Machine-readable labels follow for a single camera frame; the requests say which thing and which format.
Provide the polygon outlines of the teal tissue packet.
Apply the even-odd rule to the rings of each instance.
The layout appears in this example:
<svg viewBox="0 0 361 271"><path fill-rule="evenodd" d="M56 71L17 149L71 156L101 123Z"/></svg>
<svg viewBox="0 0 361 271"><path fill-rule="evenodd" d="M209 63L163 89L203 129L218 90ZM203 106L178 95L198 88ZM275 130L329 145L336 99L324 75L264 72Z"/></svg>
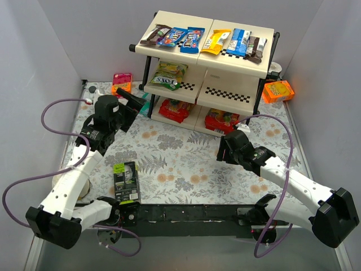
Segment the teal tissue packet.
<svg viewBox="0 0 361 271"><path fill-rule="evenodd" d="M143 116L147 116L151 105L152 94L139 91L136 96L140 98L140 101L143 103L139 113Z"/></svg>

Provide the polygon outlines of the red gummy candy bag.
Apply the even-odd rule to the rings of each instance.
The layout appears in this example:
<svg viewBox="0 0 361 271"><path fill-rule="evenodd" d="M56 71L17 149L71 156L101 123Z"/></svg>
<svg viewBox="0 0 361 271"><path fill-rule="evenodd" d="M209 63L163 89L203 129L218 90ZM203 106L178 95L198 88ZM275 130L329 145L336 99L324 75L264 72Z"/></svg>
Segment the red gummy candy bag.
<svg viewBox="0 0 361 271"><path fill-rule="evenodd" d="M235 130L235 125L240 122L240 115L211 108L205 117L205 127L209 130L228 134Z"/></svg>

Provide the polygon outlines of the green Fox's candy bag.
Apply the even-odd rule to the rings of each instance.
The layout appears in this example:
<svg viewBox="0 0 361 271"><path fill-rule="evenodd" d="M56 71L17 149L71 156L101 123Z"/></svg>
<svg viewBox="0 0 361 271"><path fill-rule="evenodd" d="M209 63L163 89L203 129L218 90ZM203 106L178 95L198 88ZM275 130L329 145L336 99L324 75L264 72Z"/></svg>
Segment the green Fox's candy bag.
<svg viewBox="0 0 361 271"><path fill-rule="evenodd" d="M180 88L187 69L187 64L159 61L150 83L175 91Z"/></svg>

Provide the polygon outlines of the brown chocolate bar wrapper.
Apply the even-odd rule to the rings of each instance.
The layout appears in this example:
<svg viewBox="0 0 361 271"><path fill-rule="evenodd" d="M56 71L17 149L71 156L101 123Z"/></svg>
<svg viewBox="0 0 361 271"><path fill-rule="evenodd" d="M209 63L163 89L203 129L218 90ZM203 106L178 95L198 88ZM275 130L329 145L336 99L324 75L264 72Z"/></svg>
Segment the brown chocolate bar wrapper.
<svg viewBox="0 0 361 271"><path fill-rule="evenodd" d="M148 32L141 40L140 44L144 45L157 45L167 33L171 30L171 27L163 24L156 24L156 26Z"/></svg>

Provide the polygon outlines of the blue m&m bag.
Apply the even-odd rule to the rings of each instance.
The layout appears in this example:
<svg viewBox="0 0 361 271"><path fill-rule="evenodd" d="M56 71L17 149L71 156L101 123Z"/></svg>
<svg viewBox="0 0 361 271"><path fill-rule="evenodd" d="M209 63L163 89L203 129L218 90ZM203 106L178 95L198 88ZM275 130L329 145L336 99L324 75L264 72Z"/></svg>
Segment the blue m&m bag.
<svg viewBox="0 0 361 271"><path fill-rule="evenodd" d="M186 34L185 40L182 43L180 52L187 54L198 54L199 43L204 32L205 28L188 27L188 32Z"/></svg>
<svg viewBox="0 0 361 271"><path fill-rule="evenodd" d="M157 42L157 45L166 47L175 47L188 32L188 29L174 27L172 28L164 38Z"/></svg>

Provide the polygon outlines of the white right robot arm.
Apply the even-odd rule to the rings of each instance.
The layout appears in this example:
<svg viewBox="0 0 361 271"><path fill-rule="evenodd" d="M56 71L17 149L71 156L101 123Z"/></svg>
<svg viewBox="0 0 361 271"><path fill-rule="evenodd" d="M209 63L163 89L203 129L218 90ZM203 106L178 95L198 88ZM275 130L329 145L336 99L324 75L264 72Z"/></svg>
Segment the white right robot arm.
<svg viewBox="0 0 361 271"><path fill-rule="evenodd" d="M337 248L359 225L359 217L349 191L333 190L320 185L285 163L271 150L253 147L240 130L221 137L217 160L242 166L295 197L301 204L282 202L276 195L267 194L253 208L242 214L244 221L253 225L266 224L272 218L307 229L324 245Z"/></svg>

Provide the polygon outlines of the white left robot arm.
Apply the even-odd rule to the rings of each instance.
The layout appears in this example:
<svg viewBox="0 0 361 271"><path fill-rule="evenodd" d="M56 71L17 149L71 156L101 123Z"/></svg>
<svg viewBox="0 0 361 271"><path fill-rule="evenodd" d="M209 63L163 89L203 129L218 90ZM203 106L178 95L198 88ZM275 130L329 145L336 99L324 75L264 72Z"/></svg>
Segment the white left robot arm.
<svg viewBox="0 0 361 271"><path fill-rule="evenodd" d="M98 91L87 103L94 105L94 113L84 122L76 137L67 172L62 173L49 195L26 212L26 220L34 235L65 249L72 248L81 233L97 223L106 229L121 228L133 214L125 211L140 199L137 168L133 162L114 167L115 197L101 196L90 204L76 209L78 198L87 185L90 173L100 163L118 131L127 132L145 100L122 89L117 93L127 100L119 102L114 95Z"/></svg>

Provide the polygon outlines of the yellow candy wrapper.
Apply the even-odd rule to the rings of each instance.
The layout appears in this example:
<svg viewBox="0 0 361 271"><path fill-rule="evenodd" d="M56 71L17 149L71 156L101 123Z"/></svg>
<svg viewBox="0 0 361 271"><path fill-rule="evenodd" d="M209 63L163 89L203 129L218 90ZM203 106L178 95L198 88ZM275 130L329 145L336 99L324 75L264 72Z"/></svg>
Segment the yellow candy wrapper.
<svg viewBox="0 0 361 271"><path fill-rule="evenodd" d="M201 52L218 55L223 49L224 41L231 34L230 29L215 29L213 34L206 40Z"/></svg>

